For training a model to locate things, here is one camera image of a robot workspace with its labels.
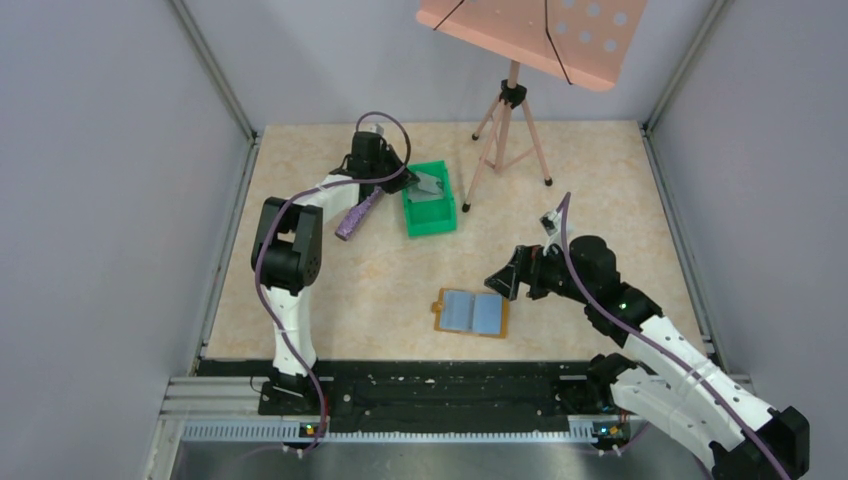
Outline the silver credit card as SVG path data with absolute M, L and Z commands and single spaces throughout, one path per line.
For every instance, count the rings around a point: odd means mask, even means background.
M 411 201 L 423 202 L 444 197 L 444 183 L 439 176 L 430 175 L 423 171 L 418 171 L 416 176 L 419 181 L 407 189 Z

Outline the yellow leather card holder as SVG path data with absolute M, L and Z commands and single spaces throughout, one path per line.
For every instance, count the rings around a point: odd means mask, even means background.
M 442 288 L 430 311 L 436 331 L 497 339 L 508 334 L 509 302 L 496 293 Z

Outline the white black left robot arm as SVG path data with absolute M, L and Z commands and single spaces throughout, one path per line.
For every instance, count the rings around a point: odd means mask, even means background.
M 343 217 L 336 236 L 349 240 L 386 194 L 416 184 L 417 176 L 377 129 L 357 131 L 342 164 L 316 186 L 290 199 L 265 200 L 251 267 L 258 294 L 274 325 L 271 380 L 296 396 L 308 395 L 317 354 L 311 339 L 311 287 L 322 267 L 323 230 Z

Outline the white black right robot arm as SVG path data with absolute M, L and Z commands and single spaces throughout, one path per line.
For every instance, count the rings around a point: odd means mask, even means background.
M 715 479 L 799 479 L 810 467 L 810 424 L 796 408 L 778 410 L 747 391 L 692 346 L 659 305 L 624 282 L 597 236 L 567 249 L 518 246 L 484 282 L 508 300 L 577 301 L 593 328 L 621 353 L 597 355 L 587 370 L 600 410 L 643 418 L 685 447 Z

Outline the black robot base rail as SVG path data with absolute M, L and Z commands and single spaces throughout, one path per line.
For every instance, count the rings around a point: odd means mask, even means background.
M 160 416 L 187 440 L 341 443 L 586 443 L 616 453 L 651 425 L 617 407 L 586 361 L 322 360 L 286 385 L 266 360 L 204 360 L 169 382 Z

